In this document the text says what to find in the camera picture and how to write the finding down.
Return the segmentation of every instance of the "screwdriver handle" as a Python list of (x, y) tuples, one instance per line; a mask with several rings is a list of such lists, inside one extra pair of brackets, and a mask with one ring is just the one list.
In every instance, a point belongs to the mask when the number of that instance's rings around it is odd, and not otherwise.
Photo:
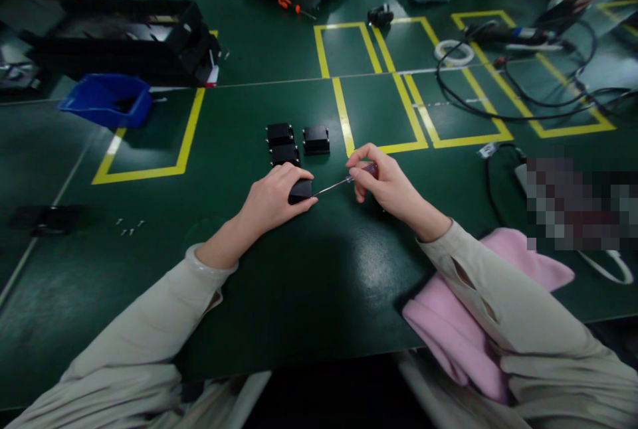
[[(362, 170), (367, 171), (370, 175), (372, 175), (376, 179), (379, 178), (379, 165), (377, 165), (376, 163), (370, 163), (370, 165), (362, 168)], [(352, 178), (352, 176), (350, 175), (348, 175), (348, 177), (346, 178), (346, 181), (348, 183), (352, 182), (353, 180), (354, 178)]]

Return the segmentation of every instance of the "small black box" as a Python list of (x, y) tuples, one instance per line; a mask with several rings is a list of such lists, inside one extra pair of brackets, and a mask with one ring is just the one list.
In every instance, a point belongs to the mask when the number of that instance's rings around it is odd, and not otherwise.
[(276, 145), (294, 143), (292, 125), (272, 124), (266, 127), (266, 143), (270, 148)]
[(312, 196), (312, 180), (301, 179), (292, 186), (288, 196), (288, 203), (294, 205)]
[(287, 161), (293, 164), (295, 167), (300, 167), (299, 164), (299, 150), (293, 143), (287, 143), (286, 145), (276, 145), (272, 147), (269, 152), (272, 154), (272, 163), (275, 165), (283, 165)]
[(330, 153), (328, 129), (324, 126), (304, 128), (304, 155)]

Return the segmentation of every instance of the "pink towel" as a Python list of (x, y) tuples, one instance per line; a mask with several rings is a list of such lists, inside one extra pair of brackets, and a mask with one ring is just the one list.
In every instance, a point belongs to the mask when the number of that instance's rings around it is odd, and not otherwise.
[[(481, 242), (548, 291), (571, 282), (567, 266), (527, 249), (527, 237), (499, 228)], [(436, 274), (403, 308), (403, 317), (434, 354), (445, 372), (461, 386), (471, 380), (490, 399), (507, 403), (507, 379), (488, 343), (488, 335)]]

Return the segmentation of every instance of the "green workbench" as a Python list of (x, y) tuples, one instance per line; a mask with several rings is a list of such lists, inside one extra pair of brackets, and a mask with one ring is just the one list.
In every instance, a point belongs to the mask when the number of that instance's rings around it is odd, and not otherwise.
[[(486, 142), (514, 140), (530, 156), (571, 157), (586, 171), (637, 170), (635, 159), (623, 157), (634, 155), (638, 131), (622, 121), (588, 111), (540, 126), (504, 124), (459, 110), (442, 95), (431, 72), (435, 39), (457, 39), (459, 23), (530, 24), (547, 0), (431, 7), (333, 0), (317, 21), (273, 2), (195, 1), (230, 50), (218, 87), (167, 92), (144, 127), (126, 132), (57, 112), (56, 102), (0, 107), (3, 219), (17, 205), (86, 205), (79, 228), (64, 238), (31, 240), (0, 228), (0, 284), (22, 266), (0, 313), (2, 408), (26, 406), (55, 384), (188, 246), (240, 209), (251, 183), (270, 168), (268, 124), (292, 124), (300, 147), (303, 127), (329, 127), (331, 154), (302, 157), (317, 190), (344, 177), (352, 148), (367, 141), (384, 146), (429, 201), (477, 237), (498, 226), (477, 156)], [(386, 1), (397, 21), (373, 32), (363, 24), (366, 12)], [(638, 62), (610, 34), (615, 20), (635, 8), (588, 12), (599, 35), (599, 52), (584, 75), (592, 88), (638, 84)], [(588, 45), (581, 31), (573, 38)], [(486, 49), (482, 57), (497, 55)], [(571, 95), (560, 76), (575, 65), (566, 57), (532, 57), (512, 71), (530, 92), (559, 100)], [(479, 58), (444, 78), (463, 98), (499, 114), (548, 112), (512, 98)], [(514, 162), (504, 151), (493, 163), (501, 212), (525, 231)], [(123, 228), (136, 231), (120, 236)], [(555, 295), (580, 320), (638, 313), (635, 285), (603, 279), (575, 252), (544, 252), (574, 269), (575, 280)], [(623, 257), (636, 271), (635, 255)], [(340, 187), (248, 251), (224, 287), (224, 304), (203, 320), (177, 364), (192, 381), (422, 346), (401, 308), (432, 274), (406, 227)]]

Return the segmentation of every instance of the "white label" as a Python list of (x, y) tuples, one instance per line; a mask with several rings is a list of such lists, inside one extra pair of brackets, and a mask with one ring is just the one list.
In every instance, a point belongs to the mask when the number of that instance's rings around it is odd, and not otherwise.
[(488, 159), (496, 151), (496, 142), (490, 142), (477, 152), (483, 159)]

